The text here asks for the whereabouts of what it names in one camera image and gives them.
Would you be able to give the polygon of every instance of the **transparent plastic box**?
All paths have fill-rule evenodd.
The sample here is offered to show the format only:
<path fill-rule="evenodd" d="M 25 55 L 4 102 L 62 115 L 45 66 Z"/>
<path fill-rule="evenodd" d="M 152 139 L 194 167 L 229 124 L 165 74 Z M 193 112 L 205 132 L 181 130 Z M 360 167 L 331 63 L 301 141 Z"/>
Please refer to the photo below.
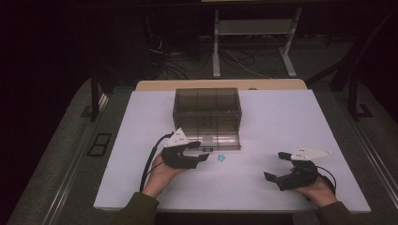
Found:
<path fill-rule="evenodd" d="M 191 142 L 201 142 L 197 150 L 240 150 L 238 132 L 241 117 L 236 88 L 176 90 L 175 127 L 182 128 Z"/>

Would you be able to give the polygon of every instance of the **forearm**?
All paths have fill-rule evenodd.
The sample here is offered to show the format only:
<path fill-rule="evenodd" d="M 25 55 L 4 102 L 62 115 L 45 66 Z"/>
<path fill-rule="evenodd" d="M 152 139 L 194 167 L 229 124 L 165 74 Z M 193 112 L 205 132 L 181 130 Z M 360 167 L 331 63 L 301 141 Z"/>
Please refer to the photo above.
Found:
<path fill-rule="evenodd" d="M 111 224 L 152 225 L 158 205 L 156 199 L 135 192 L 126 207 L 115 215 Z"/>
<path fill-rule="evenodd" d="M 351 214 L 341 203 L 335 202 L 316 211 L 321 224 L 325 225 L 365 225 L 366 223 Z"/>

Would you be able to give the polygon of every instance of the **person's right hand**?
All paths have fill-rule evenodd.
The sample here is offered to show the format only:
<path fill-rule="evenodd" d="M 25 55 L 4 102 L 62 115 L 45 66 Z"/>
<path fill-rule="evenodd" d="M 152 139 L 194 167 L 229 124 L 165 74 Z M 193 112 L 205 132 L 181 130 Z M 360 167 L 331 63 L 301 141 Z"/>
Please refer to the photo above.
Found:
<path fill-rule="evenodd" d="M 307 196 L 319 208 L 338 202 L 328 184 L 319 176 L 312 185 L 293 190 Z"/>

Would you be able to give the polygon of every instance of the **person's left hand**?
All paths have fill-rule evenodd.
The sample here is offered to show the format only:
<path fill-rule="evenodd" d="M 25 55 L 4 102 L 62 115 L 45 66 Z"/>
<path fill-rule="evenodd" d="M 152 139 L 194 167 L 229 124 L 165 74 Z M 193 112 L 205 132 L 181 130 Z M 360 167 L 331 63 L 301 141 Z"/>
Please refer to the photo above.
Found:
<path fill-rule="evenodd" d="M 178 174 L 186 170 L 187 169 L 173 169 L 167 166 L 163 162 L 161 154 L 158 154 L 152 161 L 152 171 L 141 193 L 156 199 Z"/>

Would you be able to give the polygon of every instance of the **blue star-shaped object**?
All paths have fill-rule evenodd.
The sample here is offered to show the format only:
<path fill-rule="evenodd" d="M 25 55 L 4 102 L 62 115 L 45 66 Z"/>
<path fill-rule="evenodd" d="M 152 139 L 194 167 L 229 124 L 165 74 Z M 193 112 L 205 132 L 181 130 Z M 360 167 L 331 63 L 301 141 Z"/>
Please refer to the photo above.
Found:
<path fill-rule="evenodd" d="M 219 154 L 219 161 L 224 161 L 225 160 L 225 156 L 223 154 Z"/>

